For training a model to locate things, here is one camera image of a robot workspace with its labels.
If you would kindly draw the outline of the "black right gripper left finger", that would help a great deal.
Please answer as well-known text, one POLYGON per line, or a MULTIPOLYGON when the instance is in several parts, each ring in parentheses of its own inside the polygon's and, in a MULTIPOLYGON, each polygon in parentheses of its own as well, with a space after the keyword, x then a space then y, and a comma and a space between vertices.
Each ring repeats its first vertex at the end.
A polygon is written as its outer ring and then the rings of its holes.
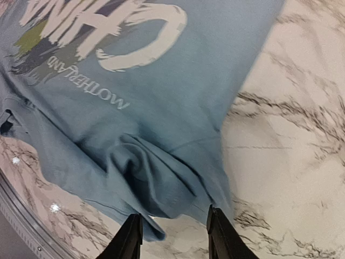
POLYGON ((139 259, 143 241, 141 214, 130 214, 96 259, 139 259))

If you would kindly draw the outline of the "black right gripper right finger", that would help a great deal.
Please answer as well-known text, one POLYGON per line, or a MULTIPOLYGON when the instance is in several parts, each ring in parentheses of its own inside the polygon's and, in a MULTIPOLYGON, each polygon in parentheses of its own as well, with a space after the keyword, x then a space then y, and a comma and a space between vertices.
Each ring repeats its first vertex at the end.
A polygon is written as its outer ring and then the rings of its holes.
POLYGON ((208 212, 209 259, 258 259, 226 215, 212 205, 208 212))

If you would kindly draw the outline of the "light blue printed t-shirt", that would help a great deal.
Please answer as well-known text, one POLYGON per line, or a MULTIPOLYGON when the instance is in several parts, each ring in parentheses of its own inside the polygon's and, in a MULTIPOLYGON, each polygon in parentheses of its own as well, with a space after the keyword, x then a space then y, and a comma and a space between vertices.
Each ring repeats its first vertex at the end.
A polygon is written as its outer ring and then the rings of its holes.
POLYGON ((1 135, 118 223, 232 215, 221 127, 283 1, 1 1, 1 135))

